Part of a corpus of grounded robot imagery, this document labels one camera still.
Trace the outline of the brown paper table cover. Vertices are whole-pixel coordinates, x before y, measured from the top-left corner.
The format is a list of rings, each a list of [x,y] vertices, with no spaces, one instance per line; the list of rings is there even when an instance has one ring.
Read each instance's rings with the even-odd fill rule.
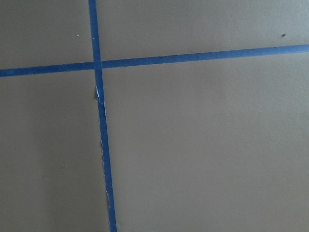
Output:
[[[306,0],[3,0],[3,232],[306,232]]]

